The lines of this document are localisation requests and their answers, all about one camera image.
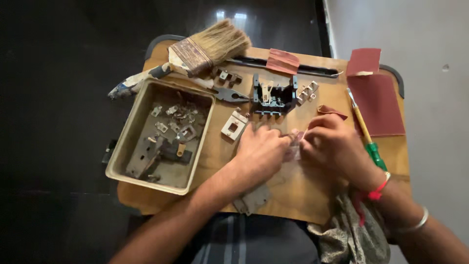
paint brush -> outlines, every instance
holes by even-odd
[[[236,29],[228,19],[196,33],[168,47],[168,62],[128,77],[107,96],[111,99],[136,94],[141,80],[148,77],[160,79],[171,72],[194,78],[210,70],[228,58],[243,54],[251,46],[251,40]]]

green screwdriver handle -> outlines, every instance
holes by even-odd
[[[376,143],[374,142],[369,143],[369,144],[366,144],[365,149],[366,151],[368,151],[368,154],[370,154],[370,157],[373,160],[373,162],[376,164],[376,166],[378,166],[384,171],[387,171],[386,164],[384,164],[383,159],[381,159],[381,157],[379,156],[378,145],[376,145]]]

patterned cloth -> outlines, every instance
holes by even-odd
[[[336,197],[340,208],[329,223],[329,230],[308,224],[308,231],[319,236],[321,262],[328,264],[386,264],[389,263],[390,248],[378,221],[368,208],[365,225],[359,226],[359,216],[347,193]]]

sandpaper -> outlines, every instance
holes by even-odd
[[[370,136],[405,135],[393,80],[383,74],[347,77]],[[354,114],[355,129],[363,135]]]
[[[327,105],[320,105],[318,106],[318,114],[321,116],[321,115],[325,115],[325,114],[337,114],[338,116],[340,116],[344,121],[345,119],[347,119],[348,116],[340,113],[339,111],[335,110],[334,108],[332,107],[329,107]]]
[[[347,76],[371,75],[379,70],[380,48],[358,48],[352,50],[347,65]]]
[[[283,50],[271,48],[266,67],[268,69],[295,75],[300,66],[300,59]]]

black tile floor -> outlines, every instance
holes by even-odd
[[[325,47],[313,1],[30,0],[2,1],[0,12],[5,263],[105,263],[124,242],[130,210],[100,161],[132,99],[106,94],[141,71],[153,38],[230,17],[255,47]]]

